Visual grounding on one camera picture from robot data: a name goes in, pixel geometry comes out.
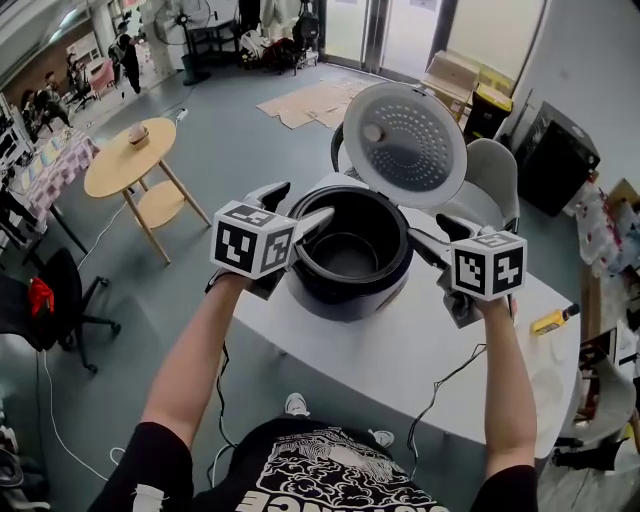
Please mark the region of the round wooden side table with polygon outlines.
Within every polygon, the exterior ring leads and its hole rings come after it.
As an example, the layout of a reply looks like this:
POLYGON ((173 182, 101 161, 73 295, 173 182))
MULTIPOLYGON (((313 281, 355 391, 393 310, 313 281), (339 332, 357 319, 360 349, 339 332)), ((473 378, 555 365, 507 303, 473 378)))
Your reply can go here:
POLYGON ((130 128, 104 145, 90 164, 84 190, 92 198, 123 196, 125 204, 148 240, 166 264, 170 258, 154 231, 171 222, 186 205, 210 227, 211 220, 167 164, 174 146, 177 123, 155 117, 141 121, 149 130, 149 141, 140 149, 131 147, 130 128))

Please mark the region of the yellow bottle black cap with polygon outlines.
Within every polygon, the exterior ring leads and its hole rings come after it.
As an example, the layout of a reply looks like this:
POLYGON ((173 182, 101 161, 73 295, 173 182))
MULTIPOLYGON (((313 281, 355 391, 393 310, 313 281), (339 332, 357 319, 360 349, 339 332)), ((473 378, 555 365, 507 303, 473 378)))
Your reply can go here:
POLYGON ((530 333, 542 336, 562 327, 569 319, 580 313, 580 306, 573 303, 564 309, 556 309, 546 316, 535 320, 530 326, 530 333))

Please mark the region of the clothes rack with garments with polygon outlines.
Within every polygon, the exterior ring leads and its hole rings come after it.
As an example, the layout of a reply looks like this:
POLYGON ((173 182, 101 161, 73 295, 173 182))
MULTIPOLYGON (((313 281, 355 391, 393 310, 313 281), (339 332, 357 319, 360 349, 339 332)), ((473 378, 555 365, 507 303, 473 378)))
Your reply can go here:
MULTIPOLYGON (((311 10, 314 12, 316 0, 311 0, 311 10)), ((298 18, 298 12, 300 9, 300 0, 238 0, 237 1, 238 14, 236 21, 238 22, 238 34, 241 37, 242 34, 248 30, 256 30, 263 38, 266 48, 273 42, 280 38, 286 37, 293 40, 292 29, 298 18)), ((297 74, 298 70, 308 66, 316 66, 319 61, 318 41, 313 49, 307 49, 297 52, 297 62, 291 70, 294 74, 297 74)), ((245 61, 241 57, 240 43, 239 43, 239 64, 245 69, 260 68, 267 71, 259 61, 245 61)))

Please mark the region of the black cabinet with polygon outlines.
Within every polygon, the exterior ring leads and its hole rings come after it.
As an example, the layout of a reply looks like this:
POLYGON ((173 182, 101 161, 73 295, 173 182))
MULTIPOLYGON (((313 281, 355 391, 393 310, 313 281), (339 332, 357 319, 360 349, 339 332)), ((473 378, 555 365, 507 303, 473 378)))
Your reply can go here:
POLYGON ((555 217, 596 169, 600 155, 585 130, 544 101, 515 159, 519 196, 555 217))

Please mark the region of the black pot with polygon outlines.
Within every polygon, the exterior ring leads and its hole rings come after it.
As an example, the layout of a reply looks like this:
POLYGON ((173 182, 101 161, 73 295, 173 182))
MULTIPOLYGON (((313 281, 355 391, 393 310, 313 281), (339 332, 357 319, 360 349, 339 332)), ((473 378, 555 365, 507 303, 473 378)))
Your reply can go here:
POLYGON ((320 296, 359 297, 397 283, 413 257, 408 222, 383 195, 356 186, 329 186, 302 197, 290 210, 295 220, 331 207, 326 227, 295 248, 292 270, 320 296))

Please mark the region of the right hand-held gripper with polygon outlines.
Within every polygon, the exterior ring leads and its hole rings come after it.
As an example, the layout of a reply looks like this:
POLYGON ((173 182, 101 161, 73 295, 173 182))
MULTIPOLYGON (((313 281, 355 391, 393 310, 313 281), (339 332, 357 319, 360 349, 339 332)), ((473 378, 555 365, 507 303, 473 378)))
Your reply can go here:
POLYGON ((426 232, 409 228, 413 250, 430 266, 446 268, 437 280, 445 308, 458 328, 482 318, 476 303, 505 298, 522 288, 527 275, 527 241, 491 226, 477 228, 466 219, 437 213, 436 223, 450 240, 450 263, 433 246, 426 232))

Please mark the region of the person's left forearm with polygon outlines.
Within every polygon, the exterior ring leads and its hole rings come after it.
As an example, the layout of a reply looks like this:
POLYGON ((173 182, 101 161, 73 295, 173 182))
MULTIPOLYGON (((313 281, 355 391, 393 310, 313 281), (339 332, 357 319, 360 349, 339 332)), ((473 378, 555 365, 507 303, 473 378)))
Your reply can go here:
POLYGON ((145 405, 142 420, 168 428, 193 445, 211 398, 234 310, 249 279, 222 275, 205 294, 193 318, 165 358, 145 405))

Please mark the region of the pink chair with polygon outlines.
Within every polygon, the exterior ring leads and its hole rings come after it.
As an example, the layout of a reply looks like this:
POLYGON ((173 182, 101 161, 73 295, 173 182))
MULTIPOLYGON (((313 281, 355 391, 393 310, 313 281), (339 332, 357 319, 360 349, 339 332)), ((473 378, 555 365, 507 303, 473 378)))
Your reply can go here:
POLYGON ((89 83, 98 99, 101 99, 101 93, 104 89, 115 87, 113 62, 110 58, 104 60, 101 67, 90 78, 89 83))

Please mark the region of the small cardboard box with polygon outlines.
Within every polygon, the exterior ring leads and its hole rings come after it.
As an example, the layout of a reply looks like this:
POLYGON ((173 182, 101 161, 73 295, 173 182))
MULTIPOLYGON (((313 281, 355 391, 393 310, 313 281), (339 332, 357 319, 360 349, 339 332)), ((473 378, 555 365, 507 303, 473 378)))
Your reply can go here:
POLYGON ((446 51, 438 51, 426 70, 425 81, 448 91, 472 91, 476 85, 479 68, 446 51))

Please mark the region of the person's black printed t-shirt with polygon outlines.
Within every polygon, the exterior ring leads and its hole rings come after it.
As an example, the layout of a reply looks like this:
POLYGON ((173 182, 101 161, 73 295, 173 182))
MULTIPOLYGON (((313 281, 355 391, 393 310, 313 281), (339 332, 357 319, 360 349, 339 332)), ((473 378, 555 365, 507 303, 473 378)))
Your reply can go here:
POLYGON ((133 512, 139 484, 163 492, 161 512, 451 512, 370 434, 293 417, 251 431, 226 477, 201 493, 185 443, 141 423, 89 512, 133 512))

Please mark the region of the white perforated steamer tray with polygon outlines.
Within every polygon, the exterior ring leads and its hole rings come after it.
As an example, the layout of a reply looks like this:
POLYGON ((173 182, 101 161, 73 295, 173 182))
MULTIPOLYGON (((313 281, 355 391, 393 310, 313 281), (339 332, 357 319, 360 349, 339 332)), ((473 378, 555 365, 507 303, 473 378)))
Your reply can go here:
POLYGON ((546 421, 556 414, 563 398, 563 384, 559 375, 550 368, 539 369, 532 377, 537 417, 546 421))

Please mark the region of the brown round-back chair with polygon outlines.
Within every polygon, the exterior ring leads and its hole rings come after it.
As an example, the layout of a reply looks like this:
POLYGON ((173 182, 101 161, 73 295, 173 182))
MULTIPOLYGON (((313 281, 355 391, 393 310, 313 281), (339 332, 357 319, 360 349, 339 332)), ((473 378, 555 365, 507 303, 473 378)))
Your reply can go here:
POLYGON ((344 142, 343 123, 340 123, 333 133, 331 144, 330 144, 331 163, 332 163, 333 170, 336 173, 340 172, 339 151, 343 142, 344 142))

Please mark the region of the dark rice cooker white lid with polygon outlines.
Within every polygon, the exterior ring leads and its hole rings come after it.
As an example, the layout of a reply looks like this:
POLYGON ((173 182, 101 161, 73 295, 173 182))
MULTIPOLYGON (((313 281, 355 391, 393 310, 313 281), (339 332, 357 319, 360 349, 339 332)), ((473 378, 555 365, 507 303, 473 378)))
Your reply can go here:
MULTIPOLYGON (((374 84, 351 101, 342 123, 340 150, 346 151, 359 178, 355 184, 323 185, 312 191, 362 187, 383 195, 402 213, 403 208, 440 206, 461 188, 468 162, 463 134, 449 110, 425 90, 391 82, 374 84)), ((390 303, 404 286, 408 270, 390 288, 352 298, 316 294, 292 267, 286 283, 307 310, 351 322, 390 303)))

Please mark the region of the glass double door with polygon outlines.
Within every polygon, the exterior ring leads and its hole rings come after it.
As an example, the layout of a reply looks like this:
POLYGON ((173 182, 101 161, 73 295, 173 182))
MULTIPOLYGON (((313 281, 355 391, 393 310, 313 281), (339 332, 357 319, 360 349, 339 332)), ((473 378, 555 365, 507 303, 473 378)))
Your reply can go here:
POLYGON ((439 51, 517 80, 547 0, 319 0, 325 61, 420 79, 439 51))

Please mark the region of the checkered cloth table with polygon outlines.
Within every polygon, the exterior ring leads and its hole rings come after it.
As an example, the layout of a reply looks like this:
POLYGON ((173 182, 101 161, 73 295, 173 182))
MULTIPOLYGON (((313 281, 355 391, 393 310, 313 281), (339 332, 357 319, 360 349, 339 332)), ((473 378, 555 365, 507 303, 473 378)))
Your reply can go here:
POLYGON ((88 170, 100 149, 75 128, 55 132, 35 149, 29 163, 20 165, 28 149, 17 135, 0 136, 0 170, 14 170, 8 191, 36 219, 35 230, 44 234, 50 208, 63 189, 88 170))

